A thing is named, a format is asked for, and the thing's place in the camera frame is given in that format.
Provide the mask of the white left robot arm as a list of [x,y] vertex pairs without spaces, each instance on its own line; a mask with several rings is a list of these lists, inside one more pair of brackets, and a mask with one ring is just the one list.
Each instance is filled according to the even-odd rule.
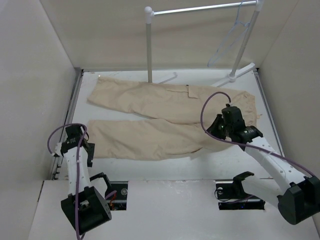
[[[87,127],[81,123],[63,126],[66,140],[56,144],[51,153],[63,157],[67,163],[68,194],[60,202],[61,209],[82,240],[85,234],[112,219],[107,199],[114,193],[112,185],[103,172],[92,177],[89,168],[93,166],[95,144],[89,143]],[[103,179],[94,187],[93,180]]]

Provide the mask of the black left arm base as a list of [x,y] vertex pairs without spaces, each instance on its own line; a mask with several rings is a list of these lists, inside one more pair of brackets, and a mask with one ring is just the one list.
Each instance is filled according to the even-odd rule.
[[105,197],[111,211],[125,211],[127,209],[128,181],[110,181],[103,172],[91,176],[89,179],[91,184]]

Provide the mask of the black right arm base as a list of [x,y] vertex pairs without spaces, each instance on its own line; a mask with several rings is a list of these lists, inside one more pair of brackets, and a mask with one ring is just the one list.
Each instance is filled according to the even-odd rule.
[[214,196],[218,200],[220,211],[237,210],[264,210],[265,201],[248,193],[245,193],[242,181],[254,174],[246,171],[238,174],[233,179],[218,180],[215,182]]

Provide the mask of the beige trousers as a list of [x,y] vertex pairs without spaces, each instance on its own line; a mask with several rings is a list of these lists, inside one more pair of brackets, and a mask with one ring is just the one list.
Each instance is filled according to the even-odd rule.
[[244,90],[100,77],[87,101],[142,116],[141,120],[90,120],[87,130],[97,159],[160,161],[203,149],[222,151],[229,145],[209,137],[204,128],[228,102],[240,108],[246,125],[257,124],[255,97]]

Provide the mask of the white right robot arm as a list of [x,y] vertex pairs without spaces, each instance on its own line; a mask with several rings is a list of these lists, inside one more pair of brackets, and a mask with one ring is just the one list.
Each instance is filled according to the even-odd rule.
[[247,126],[241,110],[227,104],[205,133],[215,140],[239,146],[254,158],[276,182],[276,186],[255,177],[250,171],[233,178],[232,192],[238,198],[252,195],[270,203],[291,225],[320,211],[320,180],[294,168],[270,146],[255,126]]

